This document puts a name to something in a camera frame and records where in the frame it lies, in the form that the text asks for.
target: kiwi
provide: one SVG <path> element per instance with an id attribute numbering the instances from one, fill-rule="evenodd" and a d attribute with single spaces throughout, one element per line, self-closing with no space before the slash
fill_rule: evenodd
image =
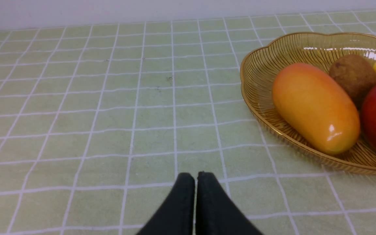
<path id="1" fill-rule="evenodd" d="M 347 92 L 358 109 L 376 85 L 375 70 L 360 55 L 340 57 L 330 66 L 329 75 Z"/>

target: fruit basket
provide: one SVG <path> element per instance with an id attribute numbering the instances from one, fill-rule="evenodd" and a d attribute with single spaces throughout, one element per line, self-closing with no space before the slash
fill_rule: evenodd
<path id="1" fill-rule="evenodd" d="M 255 118 L 280 140 L 322 164 L 356 174 L 376 175 L 376 151 L 362 138 L 335 156 L 321 153 L 297 133 L 276 111 L 272 84 L 286 66 L 303 62 L 327 72 L 339 57 L 357 54 L 376 62 L 376 37 L 360 33 L 291 33 L 250 52 L 242 61 L 242 96 Z"/>

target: white wall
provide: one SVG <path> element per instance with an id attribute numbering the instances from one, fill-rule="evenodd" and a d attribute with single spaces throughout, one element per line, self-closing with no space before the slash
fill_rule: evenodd
<path id="1" fill-rule="evenodd" d="M 376 0 L 0 0 L 0 30 L 376 8 Z"/>

